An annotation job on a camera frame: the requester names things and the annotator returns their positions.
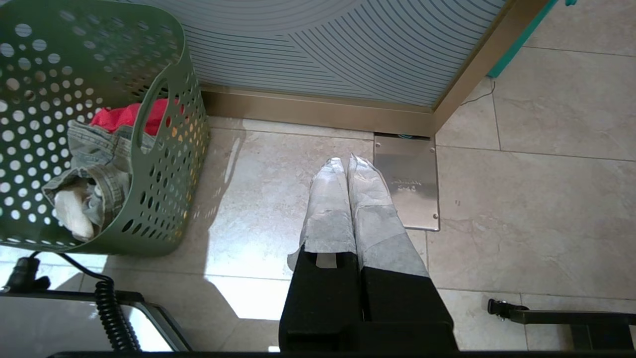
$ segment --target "power cord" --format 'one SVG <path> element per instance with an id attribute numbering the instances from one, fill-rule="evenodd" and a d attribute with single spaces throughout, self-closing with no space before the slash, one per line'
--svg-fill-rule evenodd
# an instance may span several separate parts
<path id="1" fill-rule="evenodd" d="M 40 251 L 35 251 L 29 257 L 21 257 L 18 260 L 5 285 L 6 292 L 29 293 L 46 290 L 50 286 L 50 281 L 46 276 L 35 279 L 39 266 L 39 260 L 36 259 L 36 256 L 39 253 Z M 113 350 L 140 352 L 141 348 L 135 331 L 130 322 L 124 318 L 121 306 L 117 302 L 113 279 L 90 271 L 66 254 L 58 255 L 82 273 L 99 280 L 95 284 L 95 305 Z"/>

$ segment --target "red cloth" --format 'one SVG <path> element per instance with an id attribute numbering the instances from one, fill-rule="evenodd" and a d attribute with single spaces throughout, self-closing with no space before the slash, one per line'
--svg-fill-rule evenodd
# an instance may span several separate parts
<path id="1" fill-rule="evenodd" d="M 155 101 L 153 108 L 150 111 L 150 116 L 148 116 L 148 121 L 146 122 L 146 133 L 151 136 L 157 135 L 157 131 L 159 131 L 161 119 L 163 118 L 167 105 L 167 99 L 157 99 Z M 90 125 L 98 125 L 106 129 L 109 133 L 115 132 L 117 128 L 123 125 L 129 125 L 132 127 L 135 124 L 139 107 L 141 107 L 141 103 L 131 104 L 126 108 L 116 108 L 114 110 L 107 110 L 104 108 L 95 115 Z"/>

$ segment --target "metal bracket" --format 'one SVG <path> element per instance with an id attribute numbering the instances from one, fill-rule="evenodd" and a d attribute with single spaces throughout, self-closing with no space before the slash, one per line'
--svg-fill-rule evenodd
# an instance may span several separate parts
<path id="1" fill-rule="evenodd" d="M 376 134 L 373 165 L 384 175 L 404 227 L 439 231 L 435 141 L 405 137 Z"/>

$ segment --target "teal trim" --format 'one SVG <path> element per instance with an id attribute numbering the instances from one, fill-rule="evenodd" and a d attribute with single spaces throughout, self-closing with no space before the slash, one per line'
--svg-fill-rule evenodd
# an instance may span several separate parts
<path id="1" fill-rule="evenodd" d="M 537 26 L 539 26 L 543 18 L 550 12 L 552 7 L 554 7 L 554 5 L 557 2 L 558 0 L 550 0 L 550 2 L 548 2 L 546 6 L 544 6 L 543 9 L 541 9 L 539 14 L 531 21 L 528 27 L 526 27 L 525 30 L 523 30 L 521 35 L 512 44 L 512 46 L 510 46 L 508 51 L 506 51 L 506 53 L 499 59 L 499 61 L 497 61 L 497 64 L 493 66 L 490 72 L 488 72 L 488 77 L 497 78 L 499 75 L 501 75 L 501 71 L 503 71 L 504 68 L 506 68 L 506 66 L 508 65 L 508 63 L 512 61 L 516 53 L 519 52 L 519 49 L 521 49 L 521 46 L 523 46 L 526 40 L 528 40 L 530 35 L 534 32 Z M 576 3 L 576 0 L 565 1 L 565 4 L 567 6 L 574 5 L 575 3 Z"/>

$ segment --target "black stand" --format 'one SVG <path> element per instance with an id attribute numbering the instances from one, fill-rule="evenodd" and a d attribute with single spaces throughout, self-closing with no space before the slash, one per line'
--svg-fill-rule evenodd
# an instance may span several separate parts
<path id="1" fill-rule="evenodd" d="M 567 324 L 575 350 L 633 350 L 630 325 L 636 315 L 615 312 L 535 311 L 505 301 L 488 301 L 488 313 L 521 324 Z"/>
<path id="2" fill-rule="evenodd" d="M 423 354 L 457 351 L 453 320 L 428 277 L 358 268 L 352 253 L 336 268 L 316 266 L 301 248 L 280 318 L 281 352 Z"/>

